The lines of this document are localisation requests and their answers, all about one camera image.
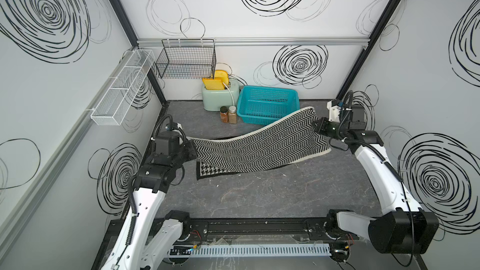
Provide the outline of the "black white patterned knit scarf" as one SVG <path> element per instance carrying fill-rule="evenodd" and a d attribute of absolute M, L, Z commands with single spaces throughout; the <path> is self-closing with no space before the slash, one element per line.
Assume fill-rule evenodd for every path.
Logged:
<path fill-rule="evenodd" d="M 192 138 L 198 180 L 276 170 L 330 153 L 327 139 L 314 132 L 313 107 L 300 110 L 256 131 L 229 139 Z"/>

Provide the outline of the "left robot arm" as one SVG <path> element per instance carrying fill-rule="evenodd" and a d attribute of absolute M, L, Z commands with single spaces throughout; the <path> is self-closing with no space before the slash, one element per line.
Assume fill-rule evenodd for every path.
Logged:
<path fill-rule="evenodd" d="M 154 151 L 127 187 L 129 216 L 102 268 L 104 270 L 156 270 L 176 241 L 190 235 L 190 215 L 170 211 L 153 237 L 157 212 L 172 186 L 183 180 L 184 164 L 196 159 L 193 142 L 173 123 L 152 137 Z"/>

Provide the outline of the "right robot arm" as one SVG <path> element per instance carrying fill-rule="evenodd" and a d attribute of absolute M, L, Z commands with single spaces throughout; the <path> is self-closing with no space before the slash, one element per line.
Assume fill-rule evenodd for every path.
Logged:
<path fill-rule="evenodd" d="M 370 241 L 383 254 L 424 254 L 440 226 L 439 219 L 425 211 L 408 191 L 380 135 L 368 131 L 360 118 L 362 106 L 335 99 L 328 102 L 327 109 L 327 117 L 313 122 L 314 131 L 347 145 L 366 171 L 382 212 L 373 218 L 332 209 L 325 224 L 327 234 L 337 238 L 352 233 Z"/>

